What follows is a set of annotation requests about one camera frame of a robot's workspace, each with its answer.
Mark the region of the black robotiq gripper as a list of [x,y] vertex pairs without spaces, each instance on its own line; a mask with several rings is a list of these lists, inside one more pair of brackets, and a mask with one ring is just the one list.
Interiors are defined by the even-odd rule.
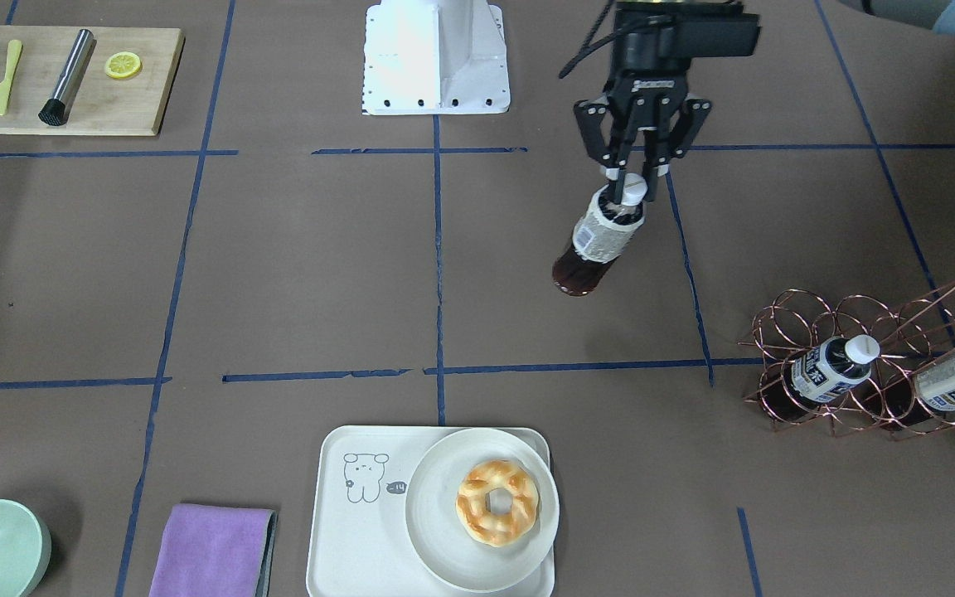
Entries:
[[711,113],[705,98],[686,98],[690,60],[675,56],[667,33],[627,33],[613,43],[608,99],[580,99],[573,106],[589,158],[614,170],[610,201],[624,205],[627,158],[625,138],[642,130],[647,182],[644,201],[653,201],[658,178],[671,160],[683,158]]

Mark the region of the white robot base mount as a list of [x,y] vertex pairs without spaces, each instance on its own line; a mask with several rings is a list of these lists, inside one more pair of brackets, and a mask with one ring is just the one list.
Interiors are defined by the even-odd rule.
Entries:
[[487,1],[367,8],[361,112],[503,114],[511,106],[503,12]]

